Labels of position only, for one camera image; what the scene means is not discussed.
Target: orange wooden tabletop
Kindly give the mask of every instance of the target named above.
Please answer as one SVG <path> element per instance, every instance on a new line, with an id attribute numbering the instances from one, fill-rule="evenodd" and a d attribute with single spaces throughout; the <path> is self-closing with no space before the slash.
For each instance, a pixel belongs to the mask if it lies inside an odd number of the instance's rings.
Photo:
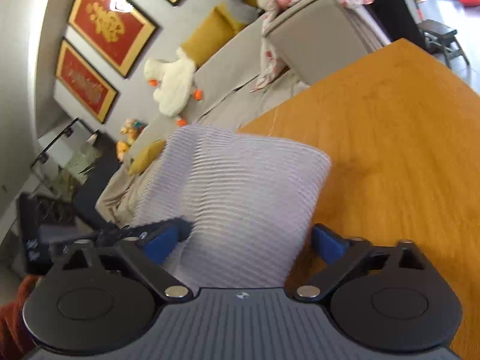
<path id="1" fill-rule="evenodd" d="M 314 221 L 374 245 L 413 239 L 462 303 L 452 349 L 465 360 L 480 358 L 476 93 L 433 57 L 399 40 L 240 131 L 325 151 L 333 166 Z M 304 277 L 323 266 L 318 258 L 305 261 L 299 264 Z"/>

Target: beige sofa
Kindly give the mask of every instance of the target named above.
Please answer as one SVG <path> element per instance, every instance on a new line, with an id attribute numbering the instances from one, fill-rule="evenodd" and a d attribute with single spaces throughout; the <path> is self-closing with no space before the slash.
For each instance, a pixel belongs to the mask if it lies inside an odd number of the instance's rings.
<path id="1" fill-rule="evenodd" d="M 313 84 L 388 43 L 378 26 L 367 25 L 369 20 L 373 22 L 364 9 L 352 12 L 336 0 L 296 4 L 281 14 L 266 34 L 291 70 L 266 88 L 251 92 L 260 72 L 260 17 L 195 73 L 195 84 L 204 98 L 190 101 L 182 116 L 189 124 L 238 130 L 304 90 L 308 87 L 305 83 Z M 143 148 L 168 138 L 176 129 L 174 119 L 159 114 L 126 153 L 123 166 L 96 205 L 106 221 L 116 218 L 121 226 L 131 223 L 152 171 L 149 168 L 140 176 L 129 176 L 129 166 Z"/>

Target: white goose plush toy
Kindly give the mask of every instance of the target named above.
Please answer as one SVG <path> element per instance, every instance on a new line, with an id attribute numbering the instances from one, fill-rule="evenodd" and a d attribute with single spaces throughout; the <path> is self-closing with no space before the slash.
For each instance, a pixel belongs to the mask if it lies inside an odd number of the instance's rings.
<path id="1" fill-rule="evenodd" d="M 186 107 L 190 97 L 201 100 L 201 90 L 193 88 L 195 62 L 189 59 L 183 50 L 177 50 L 178 60 L 164 62 L 149 58 L 145 62 L 143 75 L 148 83 L 156 87 L 153 98 L 160 112 L 167 117 L 176 117 L 177 124 L 185 126 L 187 121 L 179 115 Z"/>

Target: metal screw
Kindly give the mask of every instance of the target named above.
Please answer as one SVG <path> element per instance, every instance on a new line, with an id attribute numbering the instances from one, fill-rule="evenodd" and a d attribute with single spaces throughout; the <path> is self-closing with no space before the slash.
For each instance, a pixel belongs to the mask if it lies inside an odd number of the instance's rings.
<path id="1" fill-rule="evenodd" d="M 165 290 L 169 298 L 184 298 L 188 295 L 188 288 L 184 286 L 170 286 Z"/>
<path id="2" fill-rule="evenodd" d="M 320 295 L 320 289 L 315 286 L 301 286 L 297 288 L 297 294 L 302 298 L 316 298 Z"/>

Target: wooden stool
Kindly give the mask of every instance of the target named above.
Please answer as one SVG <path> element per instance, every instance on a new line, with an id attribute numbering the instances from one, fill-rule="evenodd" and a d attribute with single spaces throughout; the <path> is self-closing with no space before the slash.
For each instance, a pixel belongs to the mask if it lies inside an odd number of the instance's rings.
<path id="1" fill-rule="evenodd" d="M 443 55 L 445 56 L 445 64 L 451 69 L 450 60 L 458 56 L 462 56 L 465 59 L 467 65 L 470 65 L 468 58 L 466 57 L 462 46 L 458 43 L 455 35 L 457 30 L 450 28 L 445 24 L 439 23 L 438 21 L 427 19 L 418 25 L 418 28 L 423 32 L 428 42 L 437 46 Z M 450 44 L 456 43 L 457 49 L 450 47 Z"/>

